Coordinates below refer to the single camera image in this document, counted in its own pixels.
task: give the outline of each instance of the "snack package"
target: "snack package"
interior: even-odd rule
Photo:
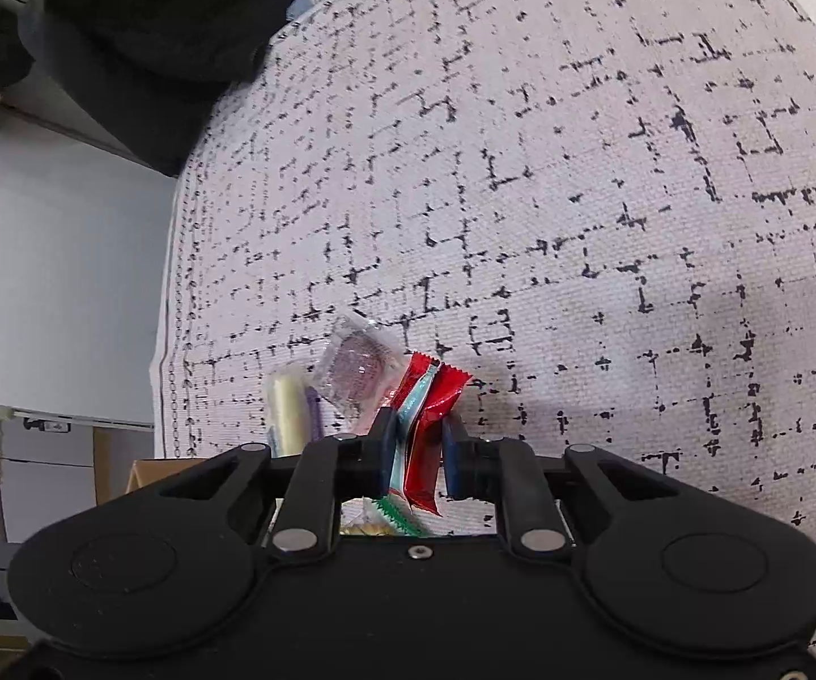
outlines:
[[[298,369],[288,367],[269,374],[265,386],[273,456],[299,455],[313,434],[304,377]]]
[[[402,484],[405,482],[405,463],[408,462],[408,452],[411,447],[411,432],[414,422],[423,407],[430,390],[436,370],[440,363],[428,355],[413,352],[411,363],[402,383],[392,396],[390,405],[396,409],[396,456],[393,458],[393,472],[389,481],[389,490],[402,495]]]
[[[427,530],[391,499],[364,499],[361,514],[339,529],[341,534],[365,537],[427,537]]]
[[[443,430],[441,419],[452,411],[452,406],[461,394],[470,374],[441,365],[437,369],[433,383],[427,392],[423,410],[420,411],[414,437],[407,453],[408,467],[405,470],[405,499],[411,506],[423,508],[437,516],[436,475],[440,470],[440,456],[443,451]]]
[[[409,358],[370,320],[356,314],[339,317],[329,345],[314,369],[317,393],[333,404],[356,434],[366,434],[373,417],[388,406],[402,381]]]
[[[313,386],[307,386],[304,390],[307,396],[307,412],[310,414],[310,441],[315,443],[316,440],[322,440],[323,432],[323,416],[320,413],[319,394]]]

